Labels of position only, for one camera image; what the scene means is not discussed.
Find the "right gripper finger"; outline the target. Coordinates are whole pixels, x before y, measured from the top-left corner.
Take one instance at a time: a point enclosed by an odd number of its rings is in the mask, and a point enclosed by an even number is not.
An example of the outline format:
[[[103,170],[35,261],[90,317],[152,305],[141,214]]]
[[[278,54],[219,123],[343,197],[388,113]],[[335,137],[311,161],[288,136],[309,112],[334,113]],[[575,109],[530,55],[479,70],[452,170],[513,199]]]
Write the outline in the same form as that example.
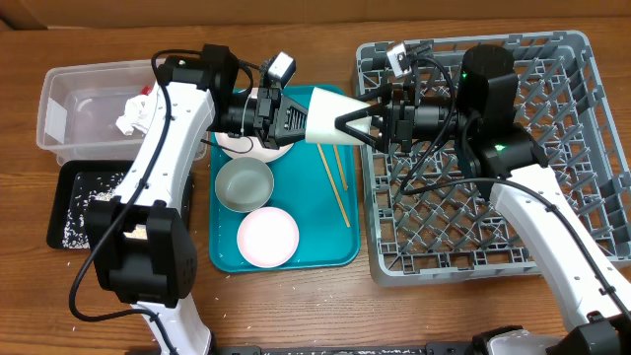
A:
[[[350,125],[351,122],[364,118],[369,119],[366,129],[355,128]],[[337,116],[334,119],[334,126],[338,131],[377,151],[387,151],[390,147],[393,123],[389,109],[384,104],[367,106]]]
[[[361,102],[379,102],[388,104],[392,99],[392,92],[393,85],[392,83],[388,83],[374,88],[365,94],[359,95],[357,100]]]

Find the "small white cup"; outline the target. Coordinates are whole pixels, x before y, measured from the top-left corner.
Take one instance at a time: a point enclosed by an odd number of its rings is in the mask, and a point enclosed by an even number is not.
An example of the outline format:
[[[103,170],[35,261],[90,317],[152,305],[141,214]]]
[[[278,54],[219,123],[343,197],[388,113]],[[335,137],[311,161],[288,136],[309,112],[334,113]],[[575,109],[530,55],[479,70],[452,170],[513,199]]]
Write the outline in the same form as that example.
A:
[[[359,139],[338,130],[335,119],[369,106],[341,94],[314,88],[308,108],[305,141],[311,144],[362,145]]]

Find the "large white plate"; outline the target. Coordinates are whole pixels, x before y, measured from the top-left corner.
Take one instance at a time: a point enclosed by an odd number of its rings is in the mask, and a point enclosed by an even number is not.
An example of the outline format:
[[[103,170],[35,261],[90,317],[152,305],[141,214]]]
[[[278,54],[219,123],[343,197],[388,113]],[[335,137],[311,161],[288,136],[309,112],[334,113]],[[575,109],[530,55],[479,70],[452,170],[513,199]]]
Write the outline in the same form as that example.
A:
[[[257,104],[257,89],[253,89],[248,97],[241,92],[235,92],[231,97],[229,110],[221,116],[221,122],[227,123],[224,132],[213,134],[216,143],[230,158],[255,158],[263,163],[271,163],[286,155],[293,144],[281,146],[278,149],[268,149],[262,146],[259,139],[248,126]]]

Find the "grey bowl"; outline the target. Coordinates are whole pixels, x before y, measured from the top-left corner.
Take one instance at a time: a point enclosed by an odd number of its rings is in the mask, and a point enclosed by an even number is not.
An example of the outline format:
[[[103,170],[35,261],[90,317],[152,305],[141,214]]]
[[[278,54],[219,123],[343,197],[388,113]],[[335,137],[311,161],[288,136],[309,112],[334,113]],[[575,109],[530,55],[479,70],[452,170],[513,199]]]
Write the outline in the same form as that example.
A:
[[[274,189],[274,176],[267,164],[255,158],[237,158],[219,170],[214,186],[224,207],[248,213],[268,202]]]

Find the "small pink plate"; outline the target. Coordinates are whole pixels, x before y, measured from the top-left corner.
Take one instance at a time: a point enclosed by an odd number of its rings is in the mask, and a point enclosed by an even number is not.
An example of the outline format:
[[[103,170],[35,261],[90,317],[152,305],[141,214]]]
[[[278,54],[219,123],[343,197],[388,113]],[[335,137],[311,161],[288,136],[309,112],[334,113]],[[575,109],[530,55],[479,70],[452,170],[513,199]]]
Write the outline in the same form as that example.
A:
[[[237,233],[241,256],[259,268],[274,268],[287,262],[300,242],[297,222],[277,207],[262,207],[247,214]]]

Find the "white napkin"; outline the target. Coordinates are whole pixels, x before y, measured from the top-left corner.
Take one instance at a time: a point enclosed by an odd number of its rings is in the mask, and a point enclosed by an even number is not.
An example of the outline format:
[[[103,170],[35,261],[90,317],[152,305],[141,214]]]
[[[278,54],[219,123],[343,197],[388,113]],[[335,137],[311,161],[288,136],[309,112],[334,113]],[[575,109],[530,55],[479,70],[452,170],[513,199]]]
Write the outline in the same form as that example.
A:
[[[157,99],[154,95],[138,95],[129,99],[124,106],[123,115],[116,120],[116,127],[125,136],[135,131],[147,134],[154,119]]]

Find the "white rice pile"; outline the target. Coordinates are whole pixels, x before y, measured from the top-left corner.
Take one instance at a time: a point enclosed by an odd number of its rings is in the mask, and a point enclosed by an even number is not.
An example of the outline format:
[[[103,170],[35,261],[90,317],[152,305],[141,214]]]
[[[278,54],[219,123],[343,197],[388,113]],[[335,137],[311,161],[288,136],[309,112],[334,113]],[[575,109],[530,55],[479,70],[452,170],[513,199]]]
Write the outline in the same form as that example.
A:
[[[66,220],[63,225],[61,247],[63,249],[87,249],[85,214],[93,201],[110,201],[114,190],[122,182],[125,172],[80,172],[71,189]]]

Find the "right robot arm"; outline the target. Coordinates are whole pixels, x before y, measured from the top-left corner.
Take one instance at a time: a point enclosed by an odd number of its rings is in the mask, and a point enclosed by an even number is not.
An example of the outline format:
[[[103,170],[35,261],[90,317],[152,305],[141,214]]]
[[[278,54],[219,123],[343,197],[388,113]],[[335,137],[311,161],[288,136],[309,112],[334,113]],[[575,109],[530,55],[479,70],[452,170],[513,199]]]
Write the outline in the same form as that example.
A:
[[[447,102],[426,104],[418,68],[431,61],[420,46],[399,44],[387,54],[410,86],[383,85],[362,107],[334,119],[337,130],[386,151],[397,144],[432,148],[453,141],[461,182],[476,186],[518,233],[560,309],[560,339],[505,326],[475,336],[473,354],[626,354],[630,350],[630,283],[606,258],[567,202],[544,149],[517,123],[515,59],[506,48],[467,50]]]

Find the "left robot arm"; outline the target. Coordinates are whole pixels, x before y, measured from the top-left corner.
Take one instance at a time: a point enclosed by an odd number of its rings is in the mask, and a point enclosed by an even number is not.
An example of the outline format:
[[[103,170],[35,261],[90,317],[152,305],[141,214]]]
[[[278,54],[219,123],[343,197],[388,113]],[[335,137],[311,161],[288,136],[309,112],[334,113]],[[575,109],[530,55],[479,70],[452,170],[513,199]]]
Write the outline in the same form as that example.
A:
[[[91,253],[69,308],[90,322],[140,315],[163,353],[208,354],[213,333],[192,299],[197,251],[181,215],[196,149],[207,131],[278,149],[304,139],[307,111],[282,93],[296,72],[285,52],[260,65],[217,44],[157,54],[149,130],[112,198],[89,204]]]

